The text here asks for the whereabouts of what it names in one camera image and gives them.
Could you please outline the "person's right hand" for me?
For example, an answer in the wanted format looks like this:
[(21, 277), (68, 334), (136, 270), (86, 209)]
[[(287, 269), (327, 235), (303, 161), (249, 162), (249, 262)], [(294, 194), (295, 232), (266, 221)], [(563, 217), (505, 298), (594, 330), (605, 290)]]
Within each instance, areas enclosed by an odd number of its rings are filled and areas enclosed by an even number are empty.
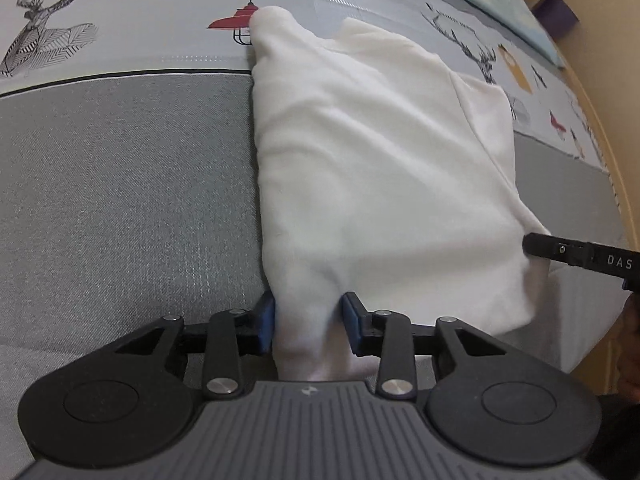
[(617, 369), (618, 393), (631, 403), (640, 400), (640, 336), (639, 295), (631, 294), (625, 304), (623, 325), (620, 329), (620, 358)]

